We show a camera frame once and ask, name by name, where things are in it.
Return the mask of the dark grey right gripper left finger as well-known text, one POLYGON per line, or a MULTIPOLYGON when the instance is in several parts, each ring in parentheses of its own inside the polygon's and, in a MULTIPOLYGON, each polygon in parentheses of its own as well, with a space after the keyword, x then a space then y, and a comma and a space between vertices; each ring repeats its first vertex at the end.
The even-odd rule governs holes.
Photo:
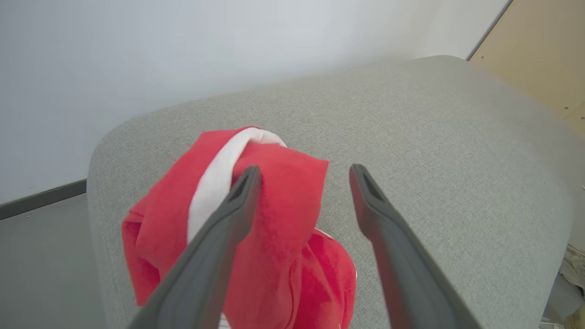
POLYGON ((251 230, 260 191, 261 170, 251 166, 136 314, 131 329, 229 327, 223 305, 236 250, 251 230))

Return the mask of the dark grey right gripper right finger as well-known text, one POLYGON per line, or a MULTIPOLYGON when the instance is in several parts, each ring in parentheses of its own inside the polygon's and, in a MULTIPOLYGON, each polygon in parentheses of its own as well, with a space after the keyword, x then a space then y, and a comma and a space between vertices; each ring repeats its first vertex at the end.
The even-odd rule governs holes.
POLYGON ((478 329, 479 323, 366 167, 350 168, 359 229, 372 243, 393 329, 478 329))

